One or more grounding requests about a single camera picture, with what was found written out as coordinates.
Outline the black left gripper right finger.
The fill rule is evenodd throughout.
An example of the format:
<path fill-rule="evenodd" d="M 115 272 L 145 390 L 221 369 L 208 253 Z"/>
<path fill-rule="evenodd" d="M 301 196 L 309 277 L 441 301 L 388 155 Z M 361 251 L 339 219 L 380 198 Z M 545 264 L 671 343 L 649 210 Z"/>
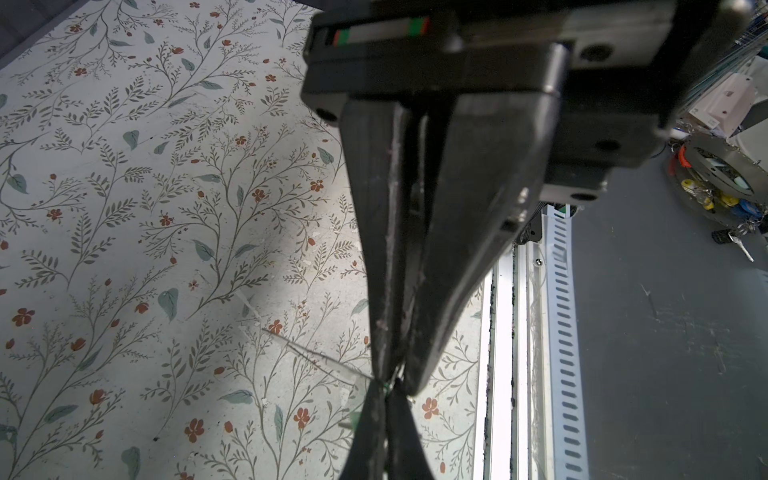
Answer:
<path fill-rule="evenodd" d="M 387 473 L 394 480 L 433 480 L 411 403 L 400 383 L 386 397 Z"/>

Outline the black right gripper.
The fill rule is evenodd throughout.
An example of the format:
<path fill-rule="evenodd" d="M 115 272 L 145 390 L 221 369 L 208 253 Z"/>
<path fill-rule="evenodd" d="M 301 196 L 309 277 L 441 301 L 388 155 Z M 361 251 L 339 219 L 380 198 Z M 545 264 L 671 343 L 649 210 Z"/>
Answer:
<path fill-rule="evenodd" d="M 403 390 L 436 368 L 469 295 L 535 202 L 590 201 L 668 135 L 746 30 L 749 1 L 326 1 L 301 97 L 339 128 L 353 193 L 432 206 Z"/>

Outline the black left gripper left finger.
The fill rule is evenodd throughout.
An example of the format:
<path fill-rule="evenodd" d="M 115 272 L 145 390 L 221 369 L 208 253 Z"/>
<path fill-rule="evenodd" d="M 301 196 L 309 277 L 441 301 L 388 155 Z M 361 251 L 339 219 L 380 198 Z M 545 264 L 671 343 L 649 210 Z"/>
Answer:
<path fill-rule="evenodd" d="M 368 387 L 363 410 L 340 480 L 382 480 L 386 461 L 386 396 L 384 384 Z"/>

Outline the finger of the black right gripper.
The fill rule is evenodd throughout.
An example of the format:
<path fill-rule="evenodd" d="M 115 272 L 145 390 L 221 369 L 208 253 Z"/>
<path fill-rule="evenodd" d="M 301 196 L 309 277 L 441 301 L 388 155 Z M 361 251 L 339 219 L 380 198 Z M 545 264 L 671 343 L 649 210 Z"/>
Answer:
<path fill-rule="evenodd" d="M 397 101 L 352 99 L 340 132 L 367 271 L 372 371 L 388 382 L 404 362 L 411 327 L 416 117 Z"/>

